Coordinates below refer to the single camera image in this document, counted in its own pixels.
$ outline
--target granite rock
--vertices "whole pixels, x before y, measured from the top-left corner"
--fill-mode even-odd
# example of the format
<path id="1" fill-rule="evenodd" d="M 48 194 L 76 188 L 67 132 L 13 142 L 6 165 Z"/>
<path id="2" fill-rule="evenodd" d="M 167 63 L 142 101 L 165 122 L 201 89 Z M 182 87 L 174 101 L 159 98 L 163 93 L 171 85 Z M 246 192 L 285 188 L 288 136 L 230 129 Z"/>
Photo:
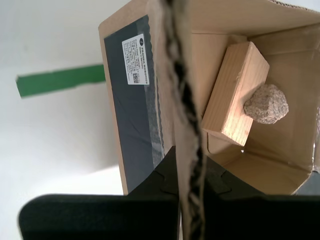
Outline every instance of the granite rock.
<path id="1" fill-rule="evenodd" d="M 289 112 L 285 94 L 273 84 L 261 86 L 243 109 L 247 116 L 261 124 L 274 124 Z"/>

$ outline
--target white wall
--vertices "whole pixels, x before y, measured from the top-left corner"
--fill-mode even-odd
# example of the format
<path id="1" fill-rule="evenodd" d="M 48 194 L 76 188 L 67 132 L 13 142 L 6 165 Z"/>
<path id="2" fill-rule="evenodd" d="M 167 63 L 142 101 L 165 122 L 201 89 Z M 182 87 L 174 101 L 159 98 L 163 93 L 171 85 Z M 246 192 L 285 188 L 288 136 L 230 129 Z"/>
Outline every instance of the white wall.
<path id="1" fill-rule="evenodd" d="M 98 26 L 127 2 L 0 1 L 1 240 L 20 239 L 18 212 L 36 196 L 122 194 L 105 83 L 21 99 L 15 81 L 101 64 Z"/>

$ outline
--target barcode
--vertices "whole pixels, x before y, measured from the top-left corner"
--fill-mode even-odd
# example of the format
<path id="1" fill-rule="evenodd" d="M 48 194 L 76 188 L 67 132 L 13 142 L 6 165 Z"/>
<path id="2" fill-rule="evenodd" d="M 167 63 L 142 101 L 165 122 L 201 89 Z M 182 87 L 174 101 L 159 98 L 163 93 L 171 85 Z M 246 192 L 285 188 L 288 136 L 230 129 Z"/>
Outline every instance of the barcode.
<path id="1" fill-rule="evenodd" d="M 138 78 L 138 73 L 133 73 L 133 83 L 134 84 L 139 84 L 139 78 Z"/>

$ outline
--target green tape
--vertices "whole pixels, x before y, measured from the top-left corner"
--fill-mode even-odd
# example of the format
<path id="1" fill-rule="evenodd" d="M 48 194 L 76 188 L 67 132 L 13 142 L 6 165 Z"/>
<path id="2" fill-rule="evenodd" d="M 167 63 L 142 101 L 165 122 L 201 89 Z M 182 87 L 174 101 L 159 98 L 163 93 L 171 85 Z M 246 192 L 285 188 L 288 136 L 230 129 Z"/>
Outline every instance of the green tape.
<path id="1" fill-rule="evenodd" d="M 18 76 L 16 86 L 20 96 L 23 98 L 70 89 L 82 84 L 94 84 L 104 81 L 106 81 L 104 66 L 94 65 L 28 76 Z"/>

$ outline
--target wood grain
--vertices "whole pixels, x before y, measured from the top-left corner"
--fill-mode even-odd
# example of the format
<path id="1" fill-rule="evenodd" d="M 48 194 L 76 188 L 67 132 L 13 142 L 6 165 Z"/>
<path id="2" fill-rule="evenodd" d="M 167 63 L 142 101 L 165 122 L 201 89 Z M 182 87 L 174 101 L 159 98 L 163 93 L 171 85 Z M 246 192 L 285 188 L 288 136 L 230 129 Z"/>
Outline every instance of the wood grain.
<path id="1" fill-rule="evenodd" d="M 252 42 L 228 47 L 202 120 L 209 134 L 244 146 L 253 123 L 243 106 L 265 83 L 269 64 Z"/>

